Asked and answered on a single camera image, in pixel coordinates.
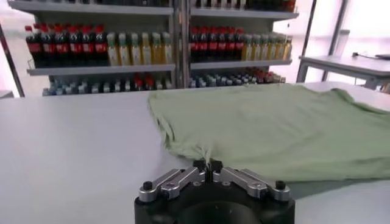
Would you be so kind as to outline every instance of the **white table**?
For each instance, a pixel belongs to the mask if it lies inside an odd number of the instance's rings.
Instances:
[[[381,81],[390,80],[390,61],[364,57],[300,57],[297,82],[305,82],[309,67],[367,80],[365,87],[376,89]]]
[[[369,89],[305,85],[343,88],[390,111],[390,96]],[[142,182],[191,165],[161,147],[146,99],[147,92],[0,100],[0,223],[134,223]],[[350,187],[298,200],[296,223],[388,223],[388,181]]]

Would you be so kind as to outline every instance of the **red label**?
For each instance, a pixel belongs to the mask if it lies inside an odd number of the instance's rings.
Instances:
[[[199,45],[199,50],[201,51],[207,51],[207,43],[201,43]]]
[[[93,53],[95,48],[93,47],[93,44],[83,44],[83,50],[86,53]]]
[[[68,44],[56,44],[55,48],[57,52],[59,53],[68,53],[69,52],[69,45]]]
[[[44,44],[43,45],[43,50],[46,52],[46,53],[54,53],[55,52],[55,44]]]
[[[95,49],[97,53],[107,52],[107,43],[95,44]]]
[[[38,44],[38,43],[27,44],[27,46],[29,47],[29,51],[30,51],[31,53],[39,53],[39,52],[42,52],[42,48],[41,48],[40,44]]]
[[[244,43],[236,43],[236,49],[241,50],[242,48],[244,48]]]
[[[71,51],[73,53],[82,53],[83,52],[83,45],[82,44],[71,44]]]
[[[226,48],[226,43],[219,43],[218,44],[218,49],[219,50],[224,50]]]
[[[216,42],[210,42],[210,43],[208,44],[208,48],[209,48],[210,50],[216,50],[217,47],[218,47],[218,43],[216,43]]]
[[[227,49],[229,49],[229,50],[234,50],[234,46],[235,46],[235,43],[229,43],[229,44],[227,45]]]

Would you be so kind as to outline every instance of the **metal bracket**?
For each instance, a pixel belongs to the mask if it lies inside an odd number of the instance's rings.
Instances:
[[[139,189],[138,197],[142,202],[152,202],[157,199],[160,193],[165,192],[168,200],[170,200],[178,197],[180,190],[188,183],[195,181],[205,181],[205,171],[200,172],[197,167],[190,167],[184,172],[179,169],[172,169],[153,181],[149,186],[150,189],[145,189],[150,184],[143,184]]]
[[[248,195],[263,198],[268,192],[277,201],[288,201],[290,189],[282,181],[271,181],[248,169],[235,170],[224,167],[221,173],[213,173],[214,182],[233,182],[246,190]]]

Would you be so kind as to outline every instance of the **table leg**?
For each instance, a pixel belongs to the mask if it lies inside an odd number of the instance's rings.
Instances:
[[[366,84],[364,85],[364,87],[366,87],[367,89],[376,90],[377,86],[379,85],[379,83],[380,83],[380,81],[375,79],[375,78],[367,79]]]
[[[297,83],[305,82],[308,65],[306,63],[299,63],[299,71],[297,76]]]

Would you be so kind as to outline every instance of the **shelf board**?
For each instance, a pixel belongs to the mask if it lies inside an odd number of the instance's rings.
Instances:
[[[193,16],[212,16],[212,17],[235,17],[235,18],[263,18],[273,20],[294,19],[299,13],[291,12],[272,12],[272,11],[254,11],[254,10],[236,10],[236,9],[191,9]]]
[[[171,7],[140,7],[126,5],[70,4],[53,2],[8,1],[11,8],[28,13],[68,12],[128,15],[172,15]]]
[[[272,65],[290,65],[292,60],[270,60],[270,61],[222,61],[192,63],[191,70],[198,69],[221,69],[221,68],[245,68],[245,67],[264,67]]]
[[[131,72],[173,71],[176,66],[171,65],[137,65],[137,66],[105,66],[105,67],[68,67],[68,68],[37,68],[28,69],[31,76],[38,75],[95,75],[117,74]]]

